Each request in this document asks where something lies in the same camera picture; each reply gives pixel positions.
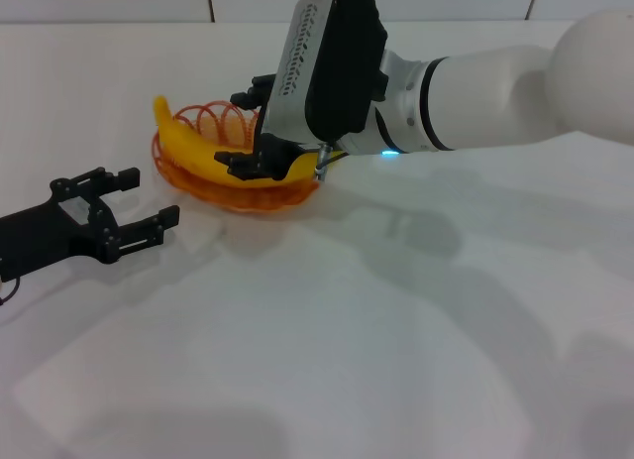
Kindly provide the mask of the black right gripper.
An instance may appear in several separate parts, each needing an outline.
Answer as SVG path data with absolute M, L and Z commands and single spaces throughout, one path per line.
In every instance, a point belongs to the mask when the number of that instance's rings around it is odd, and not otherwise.
M 274 74 L 254 77 L 246 92 L 231 96 L 231 103 L 242 110 L 262 107 L 270 97 L 274 80 Z M 261 133 L 255 138 L 253 153 L 217 152 L 214 160 L 227 168 L 227 174 L 238 179 L 282 180 L 303 154 L 304 150 L 298 144 Z

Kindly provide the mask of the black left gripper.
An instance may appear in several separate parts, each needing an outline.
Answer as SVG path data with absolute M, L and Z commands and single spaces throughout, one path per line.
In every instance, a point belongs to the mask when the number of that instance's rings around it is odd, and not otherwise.
M 179 223 L 173 205 L 140 221 L 118 227 L 101 196 L 140 185 L 140 171 L 118 173 L 100 167 L 51 182 L 46 202 L 1 218 L 1 279 L 13 281 L 71 257 L 109 265 L 121 257 L 163 244 Z

